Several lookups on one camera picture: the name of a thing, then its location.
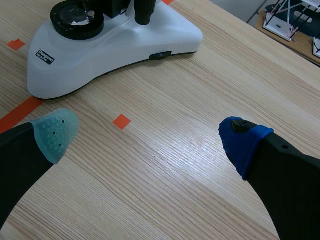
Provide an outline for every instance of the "blue rubber cap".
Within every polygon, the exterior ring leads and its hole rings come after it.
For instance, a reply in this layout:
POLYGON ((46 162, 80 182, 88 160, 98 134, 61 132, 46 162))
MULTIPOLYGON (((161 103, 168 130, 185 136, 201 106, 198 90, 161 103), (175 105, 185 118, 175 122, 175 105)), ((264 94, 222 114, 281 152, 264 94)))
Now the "blue rubber cap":
POLYGON ((72 111, 61 108, 30 121, 35 141, 49 162, 57 164, 65 155, 79 129, 79 120, 72 111))
POLYGON ((248 178, 248 170, 261 140, 274 130, 258 125, 247 132, 236 133, 232 120, 242 120, 240 117, 228 117, 219 127, 219 135, 225 152, 232 158, 237 172, 244 181, 248 178))

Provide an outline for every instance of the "orange tape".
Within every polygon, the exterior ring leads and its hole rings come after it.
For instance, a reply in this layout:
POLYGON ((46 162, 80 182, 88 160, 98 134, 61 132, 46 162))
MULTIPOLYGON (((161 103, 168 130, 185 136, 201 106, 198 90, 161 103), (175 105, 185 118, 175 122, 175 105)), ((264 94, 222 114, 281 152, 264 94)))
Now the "orange tape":
POLYGON ((162 0, 162 2, 164 2, 165 4, 169 5, 170 3, 172 3, 174 0, 162 0))
POLYGON ((15 51, 18 51, 20 48, 22 48, 24 45, 26 45, 23 41, 21 41, 20 39, 17 39, 15 41, 11 41, 9 43, 7 43, 7 45, 12 48, 15 51))
POLYGON ((121 130, 125 129, 128 124, 131 123, 131 120, 125 117, 123 114, 120 114, 114 121, 113 124, 116 125, 121 130))
POLYGON ((26 101, 0 119, 0 134, 12 129, 43 102, 43 99, 35 98, 34 96, 29 97, 26 101))

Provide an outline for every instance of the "light blue silicone fingertip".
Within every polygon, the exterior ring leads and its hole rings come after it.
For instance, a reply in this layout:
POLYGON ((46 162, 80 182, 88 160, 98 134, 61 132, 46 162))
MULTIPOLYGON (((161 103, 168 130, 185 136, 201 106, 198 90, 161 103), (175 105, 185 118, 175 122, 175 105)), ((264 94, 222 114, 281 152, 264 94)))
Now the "light blue silicone fingertip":
POLYGON ((79 120, 72 111, 61 108, 30 121, 35 141, 49 162, 57 164, 65 155, 79 129, 79 120))

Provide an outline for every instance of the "microscope brand label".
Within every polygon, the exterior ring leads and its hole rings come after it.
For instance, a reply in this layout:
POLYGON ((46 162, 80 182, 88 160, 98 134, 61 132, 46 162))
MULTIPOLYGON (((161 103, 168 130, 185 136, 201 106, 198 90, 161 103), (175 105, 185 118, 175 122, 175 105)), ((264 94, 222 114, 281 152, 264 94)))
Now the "microscope brand label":
POLYGON ((36 54, 36 56, 38 58, 40 58, 41 60, 43 60, 45 63, 51 65, 55 59, 53 57, 51 57, 50 55, 46 54, 44 51, 39 50, 36 54))

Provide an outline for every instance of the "focus knob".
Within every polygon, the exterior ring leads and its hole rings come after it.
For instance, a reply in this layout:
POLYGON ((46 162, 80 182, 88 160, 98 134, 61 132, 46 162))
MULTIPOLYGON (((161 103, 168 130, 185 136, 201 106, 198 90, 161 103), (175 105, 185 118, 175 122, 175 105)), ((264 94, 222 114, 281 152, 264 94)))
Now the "focus knob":
POLYGON ((83 2, 77 0, 58 3, 51 10, 50 18, 54 29, 61 36, 72 40, 94 38, 104 28, 103 13, 94 11, 94 16, 88 16, 83 2))
POLYGON ((134 0, 134 19, 137 24, 148 25, 155 11, 157 0, 134 0))

